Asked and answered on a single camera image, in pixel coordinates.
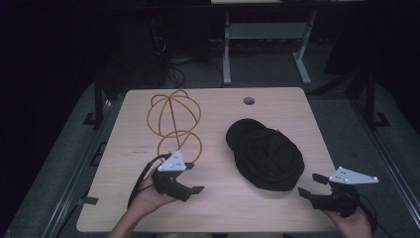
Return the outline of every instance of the cable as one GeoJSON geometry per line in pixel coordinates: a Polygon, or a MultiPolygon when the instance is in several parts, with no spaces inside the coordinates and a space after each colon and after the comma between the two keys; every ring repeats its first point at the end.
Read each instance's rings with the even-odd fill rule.
{"type": "Polygon", "coordinates": [[[374,206],[373,206],[373,204],[371,203],[371,201],[368,199],[368,197],[367,196],[365,196],[364,194],[362,194],[362,193],[359,193],[359,195],[363,198],[363,199],[365,199],[367,202],[368,202],[368,204],[370,205],[370,207],[371,207],[371,209],[373,210],[373,215],[374,215],[374,219],[375,219],[375,223],[376,223],[376,226],[378,227],[378,228],[380,228],[389,238],[393,238],[393,236],[389,233],[389,231],[387,231],[381,224],[379,224],[379,222],[377,222],[377,215],[376,215],[376,210],[374,209],[374,206]]]}
{"type": "Polygon", "coordinates": [[[175,67],[169,67],[167,71],[167,77],[173,82],[173,84],[175,84],[175,88],[184,87],[183,83],[185,82],[185,73],[182,70],[175,67]],[[181,81],[178,81],[178,78],[176,77],[176,74],[175,74],[176,71],[181,74],[182,76],[181,81]]]}
{"type": "Polygon", "coordinates": [[[210,65],[212,65],[212,66],[214,66],[218,71],[219,71],[219,74],[220,74],[220,77],[222,78],[222,84],[220,85],[220,88],[222,88],[223,87],[223,85],[224,85],[224,81],[223,81],[223,72],[222,72],[222,70],[214,63],[214,62],[208,62],[210,65]]]}
{"type": "Polygon", "coordinates": [[[171,63],[183,63],[183,62],[190,62],[194,61],[194,58],[181,58],[181,59],[171,59],[171,63]]]}
{"type": "Polygon", "coordinates": [[[152,185],[148,185],[147,187],[143,187],[142,189],[140,189],[140,190],[138,190],[137,191],[137,194],[139,194],[141,191],[143,191],[143,190],[146,190],[146,189],[148,189],[148,188],[151,188],[152,186],[154,186],[155,184],[152,184],[152,185]]]}
{"type": "Polygon", "coordinates": [[[232,50],[239,50],[238,53],[231,53],[231,56],[233,58],[249,58],[249,57],[253,57],[255,55],[257,55],[257,49],[254,48],[253,46],[251,46],[250,44],[239,44],[238,41],[232,41],[232,44],[230,44],[230,47],[232,48],[232,50]],[[251,49],[252,53],[247,53],[247,48],[251,49]]]}
{"type": "Polygon", "coordinates": [[[154,37],[155,40],[161,40],[163,42],[163,47],[160,52],[156,52],[160,57],[163,55],[164,50],[166,50],[166,41],[162,37],[154,37]]]}
{"type": "Polygon", "coordinates": [[[355,190],[356,194],[350,194],[350,193],[344,191],[340,187],[348,187],[348,186],[347,185],[341,185],[339,187],[332,188],[332,191],[338,193],[339,195],[346,196],[350,200],[354,201],[356,203],[356,205],[361,208],[361,210],[367,215],[367,217],[369,219],[371,234],[373,235],[373,233],[376,231],[377,219],[376,219],[376,210],[374,209],[371,202],[367,199],[367,201],[370,204],[370,207],[372,207],[373,213],[371,213],[370,210],[360,200],[360,196],[362,196],[364,198],[366,198],[366,197],[363,194],[359,193],[353,186],[350,185],[350,187],[352,187],[355,190]]]}
{"type": "Polygon", "coordinates": [[[210,48],[210,52],[219,52],[220,50],[223,50],[225,47],[225,42],[223,40],[216,40],[214,42],[210,41],[210,45],[211,44],[217,44],[215,47],[210,48]]]}
{"type": "Polygon", "coordinates": [[[151,160],[150,162],[148,162],[148,164],[145,166],[145,169],[142,171],[142,173],[140,174],[139,178],[136,181],[136,184],[133,187],[133,190],[130,194],[130,198],[129,198],[129,202],[127,205],[127,208],[130,207],[131,203],[133,202],[134,198],[137,196],[137,194],[139,194],[140,191],[149,188],[149,187],[145,187],[141,190],[138,190],[140,184],[142,184],[143,179],[145,179],[146,174],[148,173],[148,171],[151,169],[152,165],[154,164],[154,162],[156,162],[159,159],[167,159],[171,156],[171,154],[165,154],[165,155],[160,155],[155,157],[153,160],[151,160]]]}

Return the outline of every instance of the wire sculpture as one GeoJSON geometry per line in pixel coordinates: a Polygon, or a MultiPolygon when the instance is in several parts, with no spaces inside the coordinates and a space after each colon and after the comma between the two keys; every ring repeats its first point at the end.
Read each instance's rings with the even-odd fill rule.
{"type": "Polygon", "coordinates": [[[198,125],[201,119],[200,105],[194,99],[190,98],[184,90],[175,90],[171,95],[157,94],[152,97],[151,105],[152,107],[148,112],[148,126],[152,132],[154,132],[156,135],[161,137],[161,140],[157,145],[157,154],[160,155],[160,147],[164,140],[166,139],[176,140],[176,144],[178,147],[177,150],[179,150],[185,145],[185,142],[188,140],[188,138],[190,136],[193,136],[194,138],[196,138],[199,144],[198,154],[196,158],[192,161],[192,163],[195,163],[198,160],[198,158],[201,156],[202,147],[203,147],[200,138],[192,132],[192,130],[194,130],[194,128],[198,125]],[[186,103],[183,102],[183,100],[192,102],[193,105],[195,105],[198,109],[198,115],[195,115],[194,112],[191,110],[191,108],[189,108],[186,105],[186,103]],[[193,125],[190,128],[187,128],[187,129],[178,128],[178,124],[176,123],[176,120],[175,120],[174,103],[177,103],[183,108],[185,108],[186,111],[191,115],[193,119],[193,125]],[[151,115],[152,115],[152,111],[160,105],[161,105],[161,109],[160,109],[160,113],[157,119],[157,129],[154,129],[151,125],[151,120],[153,119],[151,118],[151,115]],[[168,133],[162,131],[163,113],[167,107],[169,107],[169,110],[170,110],[171,122],[173,126],[173,131],[170,131],[168,133]]]}

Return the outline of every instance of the gray floor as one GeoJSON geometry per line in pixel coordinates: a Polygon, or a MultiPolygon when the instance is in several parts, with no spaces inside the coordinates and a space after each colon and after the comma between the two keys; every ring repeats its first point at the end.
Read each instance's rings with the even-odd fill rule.
{"type": "MultiPolygon", "coordinates": [[[[313,80],[311,85],[304,85],[300,80],[291,56],[294,49],[294,46],[280,46],[275,51],[261,48],[250,57],[232,58],[233,83],[230,87],[296,86],[311,91],[335,78],[334,75],[323,74],[331,46],[312,44],[308,47],[304,61],[313,80]]],[[[222,68],[221,57],[213,58],[212,62],[222,68]]],[[[196,62],[185,64],[178,69],[185,73],[185,88],[221,85],[220,71],[213,64],[196,62]]],[[[365,122],[361,119],[357,109],[359,102],[344,96],[346,87],[347,84],[343,83],[322,96],[308,96],[333,163],[336,167],[342,166],[379,177],[378,184],[357,186],[373,203],[378,222],[393,237],[420,237],[420,230],[406,206],[406,201],[401,198],[392,174],[386,168],[382,153],[376,148],[365,122]]],[[[162,88],[173,88],[173,83],[168,80],[162,88]]],[[[53,227],[60,227],[64,221],[62,219],[54,222],[52,217],[55,212],[61,210],[64,215],[71,215],[58,237],[106,235],[78,232],[75,224],[81,207],[76,207],[72,213],[70,210],[90,187],[97,168],[88,165],[100,142],[108,140],[123,100],[124,94],[113,100],[112,106],[108,107],[104,123],[99,130],[93,130],[92,126],[82,125],[85,115],[94,110],[93,88],[90,86],[86,89],[13,220],[8,237],[54,237],[56,232],[52,230],[57,229],[53,227]],[[74,178],[77,178],[75,186],[68,186],[74,178]],[[72,188],[73,193],[65,199],[63,194],[67,188],[72,188]],[[68,206],[57,207],[61,199],[68,201],[68,206]]],[[[419,197],[419,136],[398,111],[389,93],[380,86],[377,88],[375,106],[376,111],[383,112],[391,124],[391,127],[378,128],[376,134],[395,159],[415,197],[419,197]]],[[[337,233],[290,235],[302,238],[340,237],[337,233]]],[[[150,237],[150,234],[134,234],[133,237],[150,237]]],[[[378,229],[374,237],[388,236],[378,229]]]]}

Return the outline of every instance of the hand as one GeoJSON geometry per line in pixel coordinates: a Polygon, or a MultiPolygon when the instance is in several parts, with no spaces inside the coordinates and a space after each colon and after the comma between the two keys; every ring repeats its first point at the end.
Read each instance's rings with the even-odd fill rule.
{"type": "Polygon", "coordinates": [[[158,210],[161,206],[176,201],[175,198],[167,195],[162,195],[154,187],[154,181],[152,180],[151,174],[149,173],[147,177],[140,184],[139,190],[142,190],[137,194],[133,199],[129,209],[112,229],[111,233],[108,235],[108,238],[113,237],[130,237],[136,225],[139,221],[151,214],[152,212],[158,210]]]}
{"type": "Polygon", "coordinates": [[[139,190],[142,190],[133,199],[129,207],[130,212],[138,213],[139,215],[146,216],[158,210],[161,206],[176,201],[175,198],[167,195],[162,195],[154,187],[154,181],[151,174],[155,171],[154,168],[147,177],[140,184],[139,190]]]}
{"type": "Polygon", "coordinates": [[[323,210],[322,212],[333,221],[343,237],[371,238],[368,216],[360,207],[357,207],[355,213],[349,217],[341,217],[336,211],[323,210]]]}

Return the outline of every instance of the black hat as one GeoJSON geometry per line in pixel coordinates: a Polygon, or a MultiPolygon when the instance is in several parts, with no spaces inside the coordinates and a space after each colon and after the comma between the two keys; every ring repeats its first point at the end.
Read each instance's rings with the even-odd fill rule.
{"type": "Polygon", "coordinates": [[[239,172],[267,190],[292,190],[305,168],[296,145],[254,119],[235,122],[226,133],[239,172]]]}

